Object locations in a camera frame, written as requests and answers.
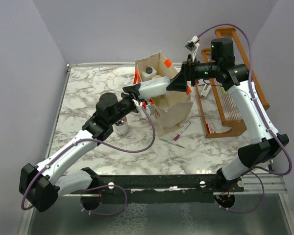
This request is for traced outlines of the white square bottle dark cap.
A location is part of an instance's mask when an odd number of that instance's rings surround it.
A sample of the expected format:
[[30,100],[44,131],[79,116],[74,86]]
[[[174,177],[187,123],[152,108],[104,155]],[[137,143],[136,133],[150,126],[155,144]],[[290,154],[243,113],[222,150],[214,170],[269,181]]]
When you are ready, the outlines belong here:
[[157,75],[157,70],[154,67],[147,67],[142,71],[141,79],[142,81],[149,81]]

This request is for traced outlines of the cream floral canvas bag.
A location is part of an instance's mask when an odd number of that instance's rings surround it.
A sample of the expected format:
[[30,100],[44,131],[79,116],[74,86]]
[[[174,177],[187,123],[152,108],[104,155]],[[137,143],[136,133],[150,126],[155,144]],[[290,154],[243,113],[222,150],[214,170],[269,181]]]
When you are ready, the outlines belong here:
[[[157,75],[174,78],[178,71],[172,62],[162,52],[158,52],[148,58],[135,61],[135,78],[133,83],[143,82],[142,71],[147,67],[154,67]],[[189,116],[193,102],[191,101],[191,89],[187,92],[170,92],[148,99],[155,108],[155,114],[151,117],[158,136],[169,133],[184,126]]]

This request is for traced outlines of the silver chrome bottle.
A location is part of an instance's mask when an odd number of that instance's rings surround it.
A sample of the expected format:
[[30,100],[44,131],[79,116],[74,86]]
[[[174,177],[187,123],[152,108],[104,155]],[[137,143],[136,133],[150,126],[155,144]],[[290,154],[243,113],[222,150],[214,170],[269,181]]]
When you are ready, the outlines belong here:
[[123,136],[126,135],[128,132],[128,121],[126,117],[123,117],[122,119],[118,120],[114,124],[114,131],[117,135]]

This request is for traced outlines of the beige bottle beige cap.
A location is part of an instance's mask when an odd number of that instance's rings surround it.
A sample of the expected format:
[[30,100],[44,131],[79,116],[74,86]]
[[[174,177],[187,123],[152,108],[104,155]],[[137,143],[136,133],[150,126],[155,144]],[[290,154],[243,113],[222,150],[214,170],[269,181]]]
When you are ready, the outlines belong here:
[[154,77],[152,78],[152,80],[154,80],[154,79],[158,79],[158,78],[161,78],[161,76],[160,76],[160,75],[156,75],[156,76],[154,76]]

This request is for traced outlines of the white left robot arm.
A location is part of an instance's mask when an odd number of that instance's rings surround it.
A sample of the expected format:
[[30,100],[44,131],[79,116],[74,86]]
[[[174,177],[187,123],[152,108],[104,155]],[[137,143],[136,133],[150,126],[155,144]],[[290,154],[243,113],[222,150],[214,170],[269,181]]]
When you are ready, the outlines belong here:
[[131,112],[150,117],[145,105],[146,95],[141,83],[124,87],[121,100],[113,93],[104,93],[96,104],[96,111],[81,130],[54,155],[36,165],[26,164],[21,169],[19,192],[21,208],[49,209],[63,195],[76,191],[93,193],[98,189],[96,174],[88,169],[65,175],[77,160],[100,144],[113,148],[105,140],[113,133],[113,126]]

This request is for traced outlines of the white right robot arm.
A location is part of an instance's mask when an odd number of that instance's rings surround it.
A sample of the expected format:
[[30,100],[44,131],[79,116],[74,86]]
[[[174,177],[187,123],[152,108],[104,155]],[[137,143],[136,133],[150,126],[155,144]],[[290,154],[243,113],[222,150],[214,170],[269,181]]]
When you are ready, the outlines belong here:
[[218,170],[215,179],[216,188],[227,191],[236,180],[286,151],[289,138],[280,134],[268,117],[251,79],[251,68],[245,64],[235,64],[233,41],[217,38],[211,41],[211,59],[209,63],[193,62],[191,58],[183,62],[180,72],[167,86],[167,91],[185,92],[187,83],[196,85],[199,79],[213,78],[221,83],[231,96],[244,120],[250,144],[239,148],[238,156]]

